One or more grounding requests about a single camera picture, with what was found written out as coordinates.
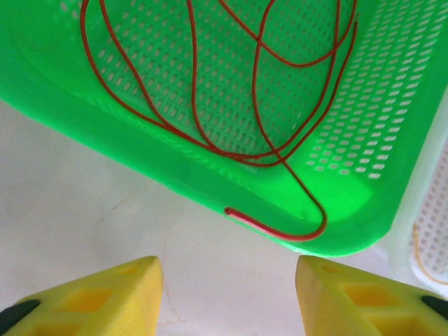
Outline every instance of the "white basket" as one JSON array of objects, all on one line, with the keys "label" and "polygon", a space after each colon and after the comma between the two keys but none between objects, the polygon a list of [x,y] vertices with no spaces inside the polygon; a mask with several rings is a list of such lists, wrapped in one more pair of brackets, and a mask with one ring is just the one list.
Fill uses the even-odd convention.
[{"label": "white basket", "polygon": [[375,248],[395,279],[448,297],[448,88],[391,231]]}]

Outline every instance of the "perforated basket bottom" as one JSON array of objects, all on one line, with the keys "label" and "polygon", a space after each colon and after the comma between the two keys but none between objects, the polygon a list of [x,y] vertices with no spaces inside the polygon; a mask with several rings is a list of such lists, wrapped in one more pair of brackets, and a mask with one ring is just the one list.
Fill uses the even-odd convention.
[{"label": "perforated basket bottom", "polygon": [[425,284],[448,296],[448,140],[415,226],[419,257],[413,238],[412,269]]}]

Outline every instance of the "red cable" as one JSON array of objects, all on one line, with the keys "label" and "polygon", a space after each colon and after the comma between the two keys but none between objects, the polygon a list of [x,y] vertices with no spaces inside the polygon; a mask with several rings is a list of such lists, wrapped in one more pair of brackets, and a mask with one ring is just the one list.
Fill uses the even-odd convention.
[{"label": "red cable", "polygon": [[[230,9],[230,7],[224,2],[224,0],[218,0],[219,3],[221,4],[221,6],[227,11],[227,13],[229,13],[229,15],[236,21],[238,22],[238,24],[241,26],[241,28],[243,28],[254,40],[257,40],[257,36],[255,35],[255,33],[253,31],[251,31],[247,25],[244,24],[244,22],[235,14],[235,12]],[[349,35],[349,31],[351,28],[351,24],[354,21],[355,18],[355,12],[356,12],[356,6],[357,6],[358,0],[353,0],[353,7],[351,9],[351,14],[350,14],[350,21],[349,24],[347,25],[347,28],[345,29],[344,34],[342,35],[342,38],[340,39],[340,41],[336,42],[336,45],[333,47],[333,49],[331,49],[329,52],[327,52],[324,56],[319,57],[318,59],[315,59],[314,61],[308,62],[308,63],[294,63],[294,62],[290,62],[287,59],[283,58],[282,56],[280,56],[279,54],[277,54],[276,52],[274,52],[270,47],[268,47],[265,43],[261,42],[261,45],[264,49],[266,49],[267,52],[269,52],[269,54],[271,54],[272,56],[274,56],[275,58],[277,58],[280,62],[289,65],[290,67],[293,68],[306,68],[306,67],[311,67],[313,65],[316,65],[324,60],[326,60],[327,58],[329,58],[329,56],[333,55],[336,53],[337,49],[343,44],[343,42],[345,41],[345,38]]]},{"label": "red cable", "polygon": [[[232,10],[228,7],[228,5],[222,1],[219,0],[221,5],[223,5],[224,9],[236,20],[238,21],[238,23],[256,40],[256,35],[232,12]],[[260,158],[265,158],[267,156],[270,156],[272,154],[274,154],[274,151],[271,150],[269,152],[266,153],[260,153],[260,154],[252,154],[252,155],[247,155],[247,154],[238,154],[238,153],[232,153],[232,152],[228,152],[228,151],[224,151],[221,150],[220,148],[218,148],[211,140],[210,138],[207,136],[207,134],[205,133],[204,128],[202,127],[202,124],[200,122],[199,116],[197,114],[197,108],[196,108],[196,77],[197,77],[197,36],[196,36],[196,31],[195,31],[195,16],[193,14],[193,4],[191,0],[187,0],[187,5],[188,5],[188,13],[190,16],[190,26],[191,26],[191,32],[192,32],[192,46],[193,46],[193,80],[192,80],[192,97],[191,97],[191,102],[192,102],[192,114],[195,120],[195,124],[197,129],[199,130],[199,133],[201,134],[202,138],[210,145],[210,147],[215,148],[217,151],[219,151],[219,153],[221,155],[225,155],[225,156],[229,156],[232,158],[243,158],[244,161],[240,161],[243,163],[246,162],[251,162],[251,161],[247,161],[248,159],[260,159]],[[350,15],[350,20],[349,23],[347,25],[347,28],[344,32],[344,35],[341,38],[341,41],[337,41],[338,36],[336,35],[336,41],[335,41],[335,45],[333,46],[333,49],[328,52],[327,54],[325,54],[324,56],[316,59],[313,62],[310,63],[304,63],[304,64],[295,64],[296,66],[294,67],[300,67],[300,68],[305,68],[305,67],[310,67],[312,65],[318,64],[319,62],[322,62],[323,60],[326,60],[330,55],[332,56],[331,59],[331,63],[330,63],[330,67],[328,69],[328,74],[325,80],[325,84],[323,86],[323,90],[321,92],[321,96],[319,97],[319,100],[317,101],[317,104],[315,105],[315,107],[313,108],[313,111],[309,114],[309,116],[307,117],[307,119],[301,124],[301,126],[299,126],[295,132],[293,133],[293,135],[283,144],[281,145],[278,150],[282,151],[283,149],[285,149],[287,146],[289,146],[294,140],[295,138],[301,133],[301,131],[308,125],[309,121],[316,115],[316,112],[320,109],[323,99],[327,93],[328,90],[328,86],[330,84],[330,79],[333,73],[333,69],[334,69],[334,65],[335,65],[335,59],[336,59],[336,52],[337,49],[341,46],[341,44],[344,42],[345,38],[347,37],[349,30],[351,28],[351,25],[353,24],[354,21],[354,17],[355,17],[355,12],[356,12],[356,5],[357,5],[357,0],[353,1],[353,8],[351,11],[351,15]],[[340,0],[338,0],[337,3],[338,6],[338,10],[340,11]],[[335,29],[338,29],[339,27],[339,20],[336,20],[335,23],[336,27]],[[272,49],[270,49],[269,47],[267,47],[264,43],[262,43],[262,46],[265,47],[266,50],[268,50],[273,56],[275,56],[278,60],[280,60],[281,62],[283,62],[284,64],[287,65],[291,65],[291,63],[289,61],[286,61],[284,58],[278,56],[278,54],[276,54]],[[307,136],[302,139],[300,141],[300,144],[303,143],[304,140],[306,140]],[[293,148],[293,150],[288,154],[288,157],[290,157],[292,154],[294,154],[294,152],[298,149],[299,146],[296,146]],[[266,165],[266,167],[271,167],[271,165],[277,165],[279,164],[280,161],[276,161],[273,162],[269,165]]]},{"label": "red cable", "polygon": [[[236,160],[238,162],[244,163],[245,165],[251,165],[251,166],[255,166],[255,167],[272,167],[274,165],[278,165],[278,164],[283,164],[285,166],[285,168],[287,168],[287,170],[291,173],[291,175],[294,177],[294,179],[298,182],[298,184],[301,186],[301,188],[306,192],[306,194],[310,197],[310,199],[313,201],[313,203],[315,203],[315,205],[319,208],[319,210],[322,213],[322,223],[320,225],[320,227],[313,233],[310,234],[306,234],[306,235],[292,235],[292,234],[286,234],[280,231],[277,231],[271,227],[267,227],[266,225],[263,225],[262,223],[254,220],[253,218],[235,210],[232,208],[226,208],[225,209],[225,213],[231,217],[234,218],[238,218],[241,221],[244,221],[246,223],[248,223],[249,225],[258,228],[260,231],[263,231],[267,234],[273,235],[275,237],[278,237],[280,239],[285,239],[288,241],[292,241],[292,242],[304,242],[304,241],[308,241],[311,239],[315,239],[317,238],[319,235],[322,234],[322,232],[325,230],[326,226],[327,226],[327,215],[325,212],[325,209],[323,208],[323,206],[320,204],[320,202],[315,198],[315,196],[313,196],[311,194],[311,192],[307,189],[306,185],[301,181],[301,179],[298,177],[298,175],[293,171],[293,169],[291,168],[291,166],[289,166],[289,164],[286,162],[286,159],[289,158],[294,151],[297,150],[297,148],[299,148],[299,146],[306,140],[306,138],[318,127],[318,125],[320,124],[320,122],[325,118],[326,114],[328,113],[333,100],[335,98],[335,93],[337,91],[337,88],[340,84],[340,80],[342,78],[342,74],[344,72],[345,66],[347,65],[349,56],[351,54],[351,51],[353,49],[353,45],[354,45],[354,40],[356,37],[356,32],[357,32],[357,28],[358,28],[358,23],[355,22],[354,28],[353,28],[353,36],[352,36],[352,40],[351,40],[351,45],[349,48],[349,51],[347,53],[347,56],[345,57],[344,63],[341,67],[341,70],[339,72],[339,75],[337,77],[336,80],[336,84],[335,87],[333,89],[332,92],[332,96],[330,98],[330,101],[325,109],[325,111],[323,112],[323,115],[316,121],[316,123],[313,125],[313,127],[305,134],[305,136],[299,141],[299,143],[297,143],[295,145],[295,147],[292,149],[292,151],[290,151],[287,155],[285,155],[284,157],[281,156],[281,154],[279,153],[279,151],[281,151],[282,149],[284,149],[285,147],[287,147],[287,145],[289,145],[290,143],[292,143],[292,141],[294,140],[294,138],[302,131],[303,127],[305,127],[305,125],[309,122],[309,120],[311,120],[311,118],[314,116],[314,114],[317,112],[317,110],[319,109],[324,96],[326,95],[326,91],[328,89],[328,85],[330,82],[330,78],[331,78],[331,73],[333,72],[333,67],[334,67],[334,62],[335,62],[335,54],[337,52],[337,49],[340,47],[340,45],[343,43],[344,39],[347,37],[348,35],[348,31],[350,30],[350,27],[352,25],[352,22],[354,20],[354,13],[356,10],[356,0],[353,1],[353,8],[352,8],[352,14],[350,17],[350,22],[346,28],[346,31],[343,35],[343,37],[341,38],[340,41],[337,40],[337,35],[338,35],[338,26],[339,26],[339,20],[340,20],[340,0],[338,0],[337,2],[337,19],[336,19],[336,24],[335,24],[335,45],[333,47],[333,49],[328,52],[327,54],[325,54],[324,56],[320,57],[319,59],[310,62],[310,63],[306,63],[306,64],[296,64],[296,63],[291,63],[287,60],[285,60],[284,58],[282,58],[281,56],[278,56],[272,49],[270,49],[269,47],[267,47],[263,42],[263,33],[264,33],[264,29],[265,29],[265,25],[266,25],[266,20],[267,20],[267,16],[272,8],[272,5],[274,4],[274,2],[276,0],[271,0],[270,3],[268,4],[268,6],[266,7],[265,13],[263,15],[263,19],[262,19],[262,23],[260,25],[260,33],[258,36],[256,36],[249,28],[247,28],[247,26],[230,10],[230,8],[227,6],[227,4],[224,3],[224,1],[220,1],[221,5],[223,5],[223,7],[225,8],[225,10],[236,20],[238,21],[238,23],[253,37],[257,40],[257,49],[255,52],[255,60],[254,60],[254,67],[253,67],[253,85],[252,85],[252,95],[253,95],[253,105],[254,105],[254,109],[255,109],[255,118],[257,120],[258,126],[260,128],[260,131],[263,135],[263,137],[265,138],[266,142],[269,144],[269,147],[271,147],[272,151],[268,152],[268,153],[261,153],[261,154],[257,154],[257,155],[243,155],[243,154],[239,154],[239,153],[232,153],[232,152],[226,152],[224,150],[221,150],[219,148],[217,148],[206,136],[204,130],[202,129],[202,126],[200,124],[200,120],[197,116],[197,107],[196,107],[196,87],[197,87],[197,35],[196,35],[196,30],[195,30],[195,19],[194,19],[194,11],[193,11],[193,3],[191,0],[187,0],[187,5],[188,5],[188,11],[189,11],[189,15],[190,15],[190,23],[191,23],[191,30],[192,30],[192,46],[193,46],[193,74],[192,74],[192,112],[195,118],[195,122],[197,124],[197,128],[199,129],[199,131],[201,132],[204,140],[208,143],[208,144],[204,144],[194,138],[192,138],[191,136],[189,136],[188,134],[186,134],[185,132],[182,132],[181,130],[177,129],[175,126],[173,126],[172,124],[170,124],[166,119],[163,118],[163,116],[158,112],[158,110],[156,109],[154,103],[152,102],[151,97],[148,94],[148,91],[145,88],[144,82],[141,79],[137,69],[135,68],[135,66],[133,65],[133,63],[131,62],[131,60],[129,59],[129,57],[127,56],[127,53],[125,52],[124,48],[121,46],[113,28],[112,25],[110,23],[109,20],[109,16],[107,13],[107,9],[106,9],[106,4],[105,4],[105,0],[99,0],[100,6],[101,6],[101,13],[103,15],[104,18],[104,22],[106,24],[106,28],[108,29],[109,34],[111,35],[111,38],[116,46],[116,48],[118,49],[118,51],[120,52],[120,54],[122,55],[123,59],[126,61],[126,64],[128,65],[129,69],[131,70],[132,74],[134,75],[134,77],[136,78],[137,83],[139,84],[139,87],[141,89],[141,91],[143,92],[143,96],[145,97],[145,100],[147,101],[148,105],[150,106],[151,110],[154,112],[154,114],[162,121],[159,122],[157,120],[154,120],[152,118],[149,118],[148,116],[138,112],[137,110],[135,110],[134,108],[132,108],[129,104],[127,104],[126,102],[124,102],[121,98],[119,98],[113,91],[112,89],[109,87],[109,85],[107,84],[107,82],[102,78],[102,75],[100,73],[100,71],[97,68],[97,65],[95,64],[95,60],[92,56],[92,52],[90,50],[90,46],[88,43],[88,38],[87,38],[87,32],[85,29],[85,16],[87,13],[87,8],[88,8],[88,4],[89,4],[90,0],[83,0],[82,6],[81,6],[81,12],[80,12],[80,30],[81,30],[81,36],[82,36],[82,40],[83,40],[83,45],[85,48],[85,52],[87,55],[87,58],[89,60],[90,65],[92,66],[92,69],[95,73],[95,75],[98,77],[100,83],[103,85],[103,87],[105,88],[105,90],[112,96],[112,98],[114,98],[121,106],[125,107],[128,111],[130,111],[131,113],[133,113],[134,115],[142,118],[143,120],[146,120],[154,125],[157,125],[158,127],[161,127],[164,130],[167,130],[168,132],[171,132],[187,141],[190,141],[198,146],[201,146],[205,149],[207,149],[208,151],[211,151],[212,153],[216,153],[222,156],[225,156],[227,158],[230,158],[232,160]],[[310,116],[308,117],[308,119],[305,121],[305,124],[301,125],[299,127],[299,130],[296,131],[296,133],[289,139],[287,140],[287,142],[279,147],[279,148],[275,148],[274,144],[270,141],[268,135],[266,134],[262,121],[260,119],[260,114],[259,114],[259,110],[258,110],[258,103],[257,103],[257,99],[256,99],[256,78],[257,78],[257,72],[258,72],[258,63],[259,63],[259,57],[260,57],[260,50],[261,48],[264,47],[268,52],[270,52],[273,56],[275,56],[278,60],[280,60],[283,63],[286,63],[288,65],[291,65],[292,67],[309,67],[311,65],[317,64],[319,62],[322,62],[323,60],[325,60],[326,58],[328,58],[329,56],[332,56],[332,61],[330,64],[330,69],[327,75],[327,79],[325,81],[325,85],[324,85],[324,89],[322,91],[321,97],[318,101],[318,104],[316,105],[315,109],[310,113]],[[251,162],[251,161],[246,161],[247,159],[256,159],[256,158],[263,158],[265,156],[271,155],[271,154],[275,154],[278,157],[278,161],[276,162],[272,162],[269,164],[260,164],[258,162]]]}]

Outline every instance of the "white surface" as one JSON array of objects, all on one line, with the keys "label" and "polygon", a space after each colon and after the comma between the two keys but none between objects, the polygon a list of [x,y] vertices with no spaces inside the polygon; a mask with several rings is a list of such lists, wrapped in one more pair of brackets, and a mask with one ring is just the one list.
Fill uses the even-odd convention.
[{"label": "white surface", "polygon": [[[303,335],[298,254],[0,102],[0,310],[147,255],[164,270],[158,336]],[[373,250],[339,261],[389,275]]]}]

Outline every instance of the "plastic basket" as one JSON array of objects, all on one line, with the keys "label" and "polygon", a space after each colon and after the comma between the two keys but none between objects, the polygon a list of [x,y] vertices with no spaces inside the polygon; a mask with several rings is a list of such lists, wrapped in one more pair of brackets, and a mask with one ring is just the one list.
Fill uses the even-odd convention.
[{"label": "plastic basket", "polygon": [[397,280],[448,298],[448,89],[435,118],[438,126],[428,135],[407,191],[423,200],[421,206],[397,215],[377,248]]},{"label": "plastic basket", "polygon": [[[192,42],[186,2],[106,3],[114,29],[145,76],[159,110],[175,126],[199,138],[190,112]],[[227,3],[253,31],[258,30],[266,3]],[[342,2],[341,30],[349,21],[352,3]],[[249,93],[256,43],[217,1],[195,0],[194,4],[197,104],[205,129],[225,150],[266,151]],[[2,99],[222,214],[233,207],[284,232],[316,229],[320,213],[283,167],[245,167],[119,106],[88,64],[80,7],[75,0],[0,3]],[[335,12],[336,1],[278,1],[264,41],[288,58],[313,60],[332,47]],[[357,12],[358,37],[335,104],[289,160],[329,217],[328,229],[318,239],[277,240],[296,251],[346,255],[388,232],[447,84],[448,3],[361,0]],[[129,104],[151,116],[109,38],[96,0],[90,1],[86,27],[104,78]],[[337,69],[349,39],[339,49]],[[311,111],[329,63],[291,69],[262,52],[260,108],[276,145]]]}]

